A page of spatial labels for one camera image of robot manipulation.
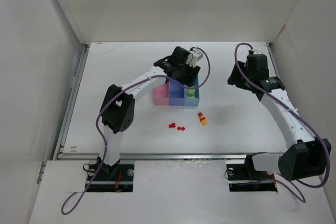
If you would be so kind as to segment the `yellow-green lego block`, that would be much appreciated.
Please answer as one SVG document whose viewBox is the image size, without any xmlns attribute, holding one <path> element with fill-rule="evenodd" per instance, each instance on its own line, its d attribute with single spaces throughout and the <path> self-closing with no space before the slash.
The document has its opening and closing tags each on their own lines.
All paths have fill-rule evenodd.
<svg viewBox="0 0 336 224">
<path fill-rule="evenodd" d="M 187 90 L 187 95 L 189 97 L 193 97 L 195 95 L 196 90 L 195 89 L 188 89 Z"/>
</svg>

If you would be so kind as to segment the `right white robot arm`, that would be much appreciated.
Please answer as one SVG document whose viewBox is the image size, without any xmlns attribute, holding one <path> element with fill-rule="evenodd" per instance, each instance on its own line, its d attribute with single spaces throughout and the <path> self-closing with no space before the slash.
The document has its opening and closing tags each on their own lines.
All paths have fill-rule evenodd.
<svg viewBox="0 0 336 224">
<path fill-rule="evenodd" d="M 245 62 L 235 63 L 227 83 L 255 94 L 286 142 L 287 150 L 283 154 L 249 154 L 245 160 L 247 171 L 279 173 L 289 181 L 329 174 L 330 142 L 317 136 L 300 117 L 282 81 L 269 76 L 266 55 L 250 50 Z"/>
</svg>

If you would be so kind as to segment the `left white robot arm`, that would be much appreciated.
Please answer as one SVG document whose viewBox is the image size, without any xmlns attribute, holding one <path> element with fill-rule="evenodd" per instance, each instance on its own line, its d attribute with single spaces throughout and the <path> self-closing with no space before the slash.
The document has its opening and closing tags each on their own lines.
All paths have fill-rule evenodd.
<svg viewBox="0 0 336 224">
<path fill-rule="evenodd" d="M 98 171 L 107 177 L 117 172 L 120 161 L 122 133 L 134 119 L 135 103 L 155 88 L 172 81 L 183 89 L 191 89 L 196 84 L 200 71 L 197 65 L 207 54 L 197 47 L 186 50 L 177 46 L 173 52 L 156 61 L 140 77 L 122 86 L 115 84 L 108 87 L 96 125 L 103 139 L 103 151 L 97 158 Z"/>
</svg>

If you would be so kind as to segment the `dark blue container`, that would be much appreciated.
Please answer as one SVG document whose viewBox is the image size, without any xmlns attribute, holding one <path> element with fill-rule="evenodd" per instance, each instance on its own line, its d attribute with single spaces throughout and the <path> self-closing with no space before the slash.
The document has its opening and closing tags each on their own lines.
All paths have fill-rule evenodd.
<svg viewBox="0 0 336 224">
<path fill-rule="evenodd" d="M 184 105 L 184 89 L 173 81 L 169 82 L 169 105 Z"/>
</svg>

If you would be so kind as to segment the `light blue container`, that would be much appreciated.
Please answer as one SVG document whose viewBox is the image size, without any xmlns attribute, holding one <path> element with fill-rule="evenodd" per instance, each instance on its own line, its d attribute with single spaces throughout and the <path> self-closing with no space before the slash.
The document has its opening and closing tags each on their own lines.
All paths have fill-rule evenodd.
<svg viewBox="0 0 336 224">
<path fill-rule="evenodd" d="M 197 107 L 199 105 L 200 102 L 200 93 L 199 93 L 199 89 L 196 89 L 195 92 L 195 99 L 189 99 L 189 96 L 187 95 L 187 90 L 188 89 L 184 89 L 184 106 L 193 106 L 193 107 Z"/>
</svg>

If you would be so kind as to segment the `pink container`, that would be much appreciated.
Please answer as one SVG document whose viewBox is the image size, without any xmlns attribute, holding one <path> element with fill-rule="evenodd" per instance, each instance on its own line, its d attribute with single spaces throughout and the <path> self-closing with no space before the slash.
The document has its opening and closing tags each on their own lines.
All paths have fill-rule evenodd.
<svg viewBox="0 0 336 224">
<path fill-rule="evenodd" d="M 154 89 L 153 102 L 157 106 L 168 106 L 170 104 L 170 83 L 167 82 Z"/>
</svg>

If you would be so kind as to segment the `red yellow orange lego stack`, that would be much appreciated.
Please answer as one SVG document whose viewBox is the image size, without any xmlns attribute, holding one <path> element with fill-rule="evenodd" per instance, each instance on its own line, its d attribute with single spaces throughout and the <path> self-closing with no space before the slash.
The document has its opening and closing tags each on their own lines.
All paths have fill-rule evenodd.
<svg viewBox="0 0 336 224">
<path fill-rule="evenodd" d="M 199 112 L 199 113 L 198 113 L 198 117 L 199 117 L 200 122 L 201 122 L 203 125 L 206 125 L 206 124 L 207 124 L 206 118 L 205 118 L 205 116 L 204 116 L 204 114 L 203 114 L 202 112 Z"/>
</svg>

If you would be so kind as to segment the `metal front rail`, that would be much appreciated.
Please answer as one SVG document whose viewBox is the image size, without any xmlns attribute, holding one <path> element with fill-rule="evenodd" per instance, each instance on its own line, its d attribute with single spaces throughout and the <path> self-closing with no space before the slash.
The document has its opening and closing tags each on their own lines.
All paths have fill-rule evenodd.
<svg viewBox="0 0 336 224">
<path fill-rule="evenodd" d="M 244 159 L 248 153 L 121 153 L 124 160 Z M 54 160 L 96 160 L 97 153 L 59 153 Z"/>
</svg>

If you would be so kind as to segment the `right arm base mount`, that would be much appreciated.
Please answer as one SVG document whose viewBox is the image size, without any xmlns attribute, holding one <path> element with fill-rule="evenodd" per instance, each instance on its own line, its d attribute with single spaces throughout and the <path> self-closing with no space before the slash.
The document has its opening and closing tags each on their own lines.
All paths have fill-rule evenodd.
<svg viewBox="0 0 336 224">
<path fill-rule="evenodd" d="M 248 154 L 243 163 L 226 164 L 224 176 L 229 181 L 230 192 L 278 191 L 274 174 L 255 170 L 252 157 L 257 154 Z"/>
</svg>

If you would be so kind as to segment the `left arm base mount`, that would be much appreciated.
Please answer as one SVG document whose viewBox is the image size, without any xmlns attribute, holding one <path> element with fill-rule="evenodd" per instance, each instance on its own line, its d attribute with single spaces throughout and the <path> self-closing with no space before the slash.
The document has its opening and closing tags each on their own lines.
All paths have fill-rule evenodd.
<svg viewBox="0 0 336 224">
<path fill-rule="evenodd" d="M 90 193 L 130 193 L 133 192 L 134 164 L 103 164 L 89 185 Z"/>
</svg>

